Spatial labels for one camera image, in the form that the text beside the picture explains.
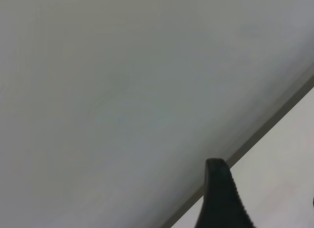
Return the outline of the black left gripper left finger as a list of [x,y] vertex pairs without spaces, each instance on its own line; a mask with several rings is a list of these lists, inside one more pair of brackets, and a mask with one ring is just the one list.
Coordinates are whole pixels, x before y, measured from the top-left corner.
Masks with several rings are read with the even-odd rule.
[[219,158],[207,159],[203,204],[197,228],[253,228],[228,164]]

